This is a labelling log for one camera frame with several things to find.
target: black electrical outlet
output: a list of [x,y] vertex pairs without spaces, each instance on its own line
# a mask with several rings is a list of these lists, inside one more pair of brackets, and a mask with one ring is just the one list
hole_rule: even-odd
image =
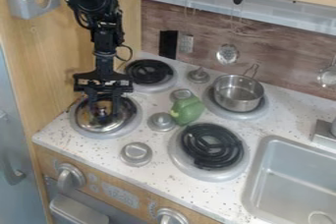
[[179,32],[166,30],[160,32],[159,55],[176,60]]

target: burner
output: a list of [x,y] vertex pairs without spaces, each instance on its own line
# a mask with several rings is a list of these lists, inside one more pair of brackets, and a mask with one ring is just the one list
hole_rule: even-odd
[[71,108],[70,123],[80,134],[99,140],[119,138],[140,124],[141,108],[135,101],[122,97],[117,117],[112,117],[112,106],[111,97],[100,95],[91,112],[88,100],[83,99]]
[[126,73],[136,84],[157,84],[174,74],[169,65],[156,60],[135,61],[126,67]]
[[269,109],[269,100],[266,95],[261,98],[259,105],[249,112],[234,112],[224,109],[213,97],[213,87],[209,86],[202,97],[205,107],[218,117],[230,120],[255,120],[266,115]]
[[168,144],[173,163],[185,174],[206,182],[229,181],[249,164],[246,144],[229,130],[195,124],[176,133]]
[[139,92],[160,92],[174,86],[177,72],[168,64],[157,60],[137,60],[130,63],[125,72],[134,80]]
[[181,144],[200,169],[229,167],[244,155],[242,142],[234,134],[211,124],[187,127],[181,133]]

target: white speckled surface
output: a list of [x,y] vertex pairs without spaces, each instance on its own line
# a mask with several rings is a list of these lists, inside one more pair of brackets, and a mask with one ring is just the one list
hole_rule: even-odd
[[[152,55],[142,53],[141,57]],[[41,132],[33,141],[54,151],[72,157],[102,172],[127,180],[155,194],[167,197],[188,208],[201,212],[226,223],[264,223],[250,216],[242,207],[240,197],[247,171],[239,178],[223,183],[206,183],[193,179],[178,170],[167,153],[167,143],[178,129],[169,133],[155,133],[146,124],[153,113],[169,111],[172,103],[169,94],[182,87],[189,88],[201,97],[206,87],[222,73],[207,70],[211,75],[208,84],[193,84],[185,74],[195,66],[167,61],[177,68],[180,75],[177,85],[158,94],[133,93],[143,109],[141,125],[131,134],[118,140],[92,140],[75,132],[69,124],[68,114],[63,113]],[[231,121],[221,119],[205,111],[200,122],[211,122],[229,128],[238,134],[249,147],[253,159],[259,141],[270,135],[311,144],[309,138],[316,119],[332,121],[336,115],[336,103],[332,100],[295,92],[264,84],[271,108],[266,116],[252,121]],[[153,150],[152,161],[144,167],[133,168],[119,159],[122,147],[132,141],[147,143]]]

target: sink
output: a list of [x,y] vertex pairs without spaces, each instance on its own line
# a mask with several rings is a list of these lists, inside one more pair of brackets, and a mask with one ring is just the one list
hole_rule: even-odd
[[336,224],[336,155],[267,137],[256,151],[242,203],[270,223]]

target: oven door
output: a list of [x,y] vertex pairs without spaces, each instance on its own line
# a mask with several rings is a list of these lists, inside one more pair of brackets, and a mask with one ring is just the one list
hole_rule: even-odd
[[45,177],[45,184],[55,224],[146,224],[135,216],[80,191],[72,190],[61,195],[57,181],[50,177]]

